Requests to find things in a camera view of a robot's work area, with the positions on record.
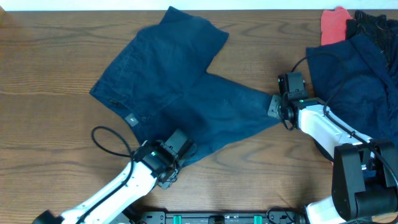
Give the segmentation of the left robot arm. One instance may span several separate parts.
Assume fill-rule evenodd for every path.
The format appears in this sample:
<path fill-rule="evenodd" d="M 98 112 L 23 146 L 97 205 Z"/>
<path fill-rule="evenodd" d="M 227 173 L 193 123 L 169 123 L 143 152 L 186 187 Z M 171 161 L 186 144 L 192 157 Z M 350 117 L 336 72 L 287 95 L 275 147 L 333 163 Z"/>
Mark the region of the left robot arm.
<path fill-rule="evenodd" d="M 110 223 L 158 183 L 167 187 L 175 166 L 185 160 L 192 146 L 191 139 L 146 141 L 133 154 L 133 161 L 91 198 L 57 217 L 46 210 L 32 223 Z"/>

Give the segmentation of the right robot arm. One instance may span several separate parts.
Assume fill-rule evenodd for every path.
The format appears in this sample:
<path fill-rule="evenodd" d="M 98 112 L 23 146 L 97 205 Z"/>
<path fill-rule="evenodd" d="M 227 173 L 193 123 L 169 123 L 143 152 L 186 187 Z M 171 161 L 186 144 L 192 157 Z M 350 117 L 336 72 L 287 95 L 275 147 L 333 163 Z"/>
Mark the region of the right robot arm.
<path fill-rule="evenodd" d="M 305 207 L 307 223 L 372 223 L 397 212 L 397 149 L 357 132 L 318 98 L 274 95 L 267 112 L 311 136 L 333 163 L 331 195 Z"/>

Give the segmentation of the dark blue denim shorts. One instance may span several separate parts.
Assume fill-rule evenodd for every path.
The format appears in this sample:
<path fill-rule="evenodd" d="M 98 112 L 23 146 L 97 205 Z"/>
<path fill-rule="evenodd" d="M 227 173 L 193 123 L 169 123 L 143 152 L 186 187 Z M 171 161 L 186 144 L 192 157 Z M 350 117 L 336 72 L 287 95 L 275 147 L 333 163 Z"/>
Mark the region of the dark blue denim shorts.
<path fill-rule="evenodd" d="M 228 33 L 210 21 L 168 8 L 141 29 L 90 90 L 139 142 L 183 131 L 196 144 L 186 165 L 277 124 L 272 97 L 208 73 Z"/>

